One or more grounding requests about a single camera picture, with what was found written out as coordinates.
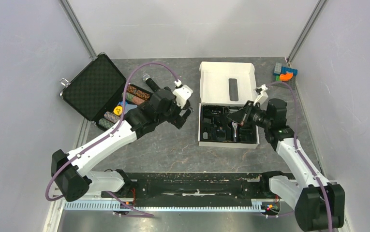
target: wall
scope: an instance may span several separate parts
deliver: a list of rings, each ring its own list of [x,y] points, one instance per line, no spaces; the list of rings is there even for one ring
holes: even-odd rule
[[[293,66],[322,166],[370,231],[370,1],[328,1]]]
[[[0,1],[0,232],[42,230],[51,155],[82,121],[59,81],[88,57],[58,1]]]
[[[317,0],[69,0],[110,58],[286,57]]]

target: case lid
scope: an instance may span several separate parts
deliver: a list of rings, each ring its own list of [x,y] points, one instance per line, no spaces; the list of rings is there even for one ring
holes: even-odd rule
[[[125,83],[123,74],[105,53],[101,53],[60,95],[83,117],[93,121],[107,102],[120,98]]]
[[[244,105],[256,98],[251,63],[202,62],[199,70],[202,103]]]

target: orange object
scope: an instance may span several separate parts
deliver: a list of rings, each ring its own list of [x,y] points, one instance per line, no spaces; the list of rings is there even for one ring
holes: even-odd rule
[[[293,78],[293,73],[292,72],[288,72],[286,74],[280,74],[280,77],[279,77],[279,79],[281,81],[289,81],[292,78]]]

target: gray table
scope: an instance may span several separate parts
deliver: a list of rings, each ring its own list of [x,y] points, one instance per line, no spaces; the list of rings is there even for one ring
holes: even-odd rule
[[[260,145],[256,149],[219,148],[198,146],[198,105],[200,103],[199,65],[202,61],[249,62],[255,66],[257,85],[271,82],[275,62],[285,63],[284,58],[167,58],[167,59],[119,59],[116,66],[128,77],[138,65],[147,61],[161,61],[173,68],[182,82],[193,89],[190,99],[195,112],[189,116],[186,124],[178,130],[169,123],[159,125],[156,130],[145,135],[104,159],[94,170],[123,169],[126,172],[266,172],[289,168],[281,157],[265,140],[263,129],[259,129]],[[142,82],[142,74],[149,73],[161,86],[173,87],[173,77],[161,66],[147,66],[138,72],[132,83],[149,89]],[[268,91],[270,98],[280,98],[288,102],[288,124],[294,127],[293,101],[288,89],[272,87]],[[319,169],[311,137],[303,112],[299,107],[299,139]],[[88,141],[102,133],[94,126],[90,127]]]

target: yellow round object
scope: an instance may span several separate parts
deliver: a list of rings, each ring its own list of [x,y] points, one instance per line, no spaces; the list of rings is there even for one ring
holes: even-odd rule
[[[114,114],[120,116],[122,114],[122,110],[123,110],[122,106],[119,105],[119,106],[115,107]]]

